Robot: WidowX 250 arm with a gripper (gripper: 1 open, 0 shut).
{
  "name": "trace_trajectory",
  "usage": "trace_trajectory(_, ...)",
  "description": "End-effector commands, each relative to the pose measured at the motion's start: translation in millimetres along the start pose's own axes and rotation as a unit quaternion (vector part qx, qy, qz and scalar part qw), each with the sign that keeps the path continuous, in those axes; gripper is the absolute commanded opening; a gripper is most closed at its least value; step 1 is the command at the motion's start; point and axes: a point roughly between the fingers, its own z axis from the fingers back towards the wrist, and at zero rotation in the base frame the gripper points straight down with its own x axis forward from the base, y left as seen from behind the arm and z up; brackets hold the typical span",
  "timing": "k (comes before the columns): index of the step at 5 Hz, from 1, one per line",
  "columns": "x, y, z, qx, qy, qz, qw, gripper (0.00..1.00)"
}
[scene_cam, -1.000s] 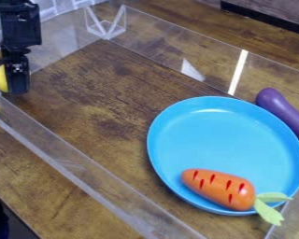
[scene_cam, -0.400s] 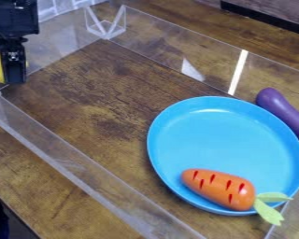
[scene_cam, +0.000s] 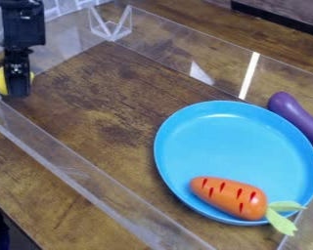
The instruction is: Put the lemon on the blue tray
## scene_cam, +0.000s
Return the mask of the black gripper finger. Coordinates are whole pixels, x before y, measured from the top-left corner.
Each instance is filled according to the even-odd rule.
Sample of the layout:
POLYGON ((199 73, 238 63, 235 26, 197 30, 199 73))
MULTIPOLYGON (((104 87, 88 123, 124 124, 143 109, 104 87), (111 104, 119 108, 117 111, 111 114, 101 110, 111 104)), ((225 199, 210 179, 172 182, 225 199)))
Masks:
POLYGON ((30 93, 29 62, 6 62, 4 64, 4 75, 8 95, 26 97, 30 93))

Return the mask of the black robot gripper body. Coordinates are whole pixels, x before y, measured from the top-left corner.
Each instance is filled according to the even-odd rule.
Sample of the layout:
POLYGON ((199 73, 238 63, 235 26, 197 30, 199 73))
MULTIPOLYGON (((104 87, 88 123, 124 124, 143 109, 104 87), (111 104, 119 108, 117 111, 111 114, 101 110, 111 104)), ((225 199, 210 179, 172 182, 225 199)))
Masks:
POLYGON ((13 62, 28 57, 29 47, 45 44, 44 3, 41 0, 0 0, 0 9, 4 62, 13 62))

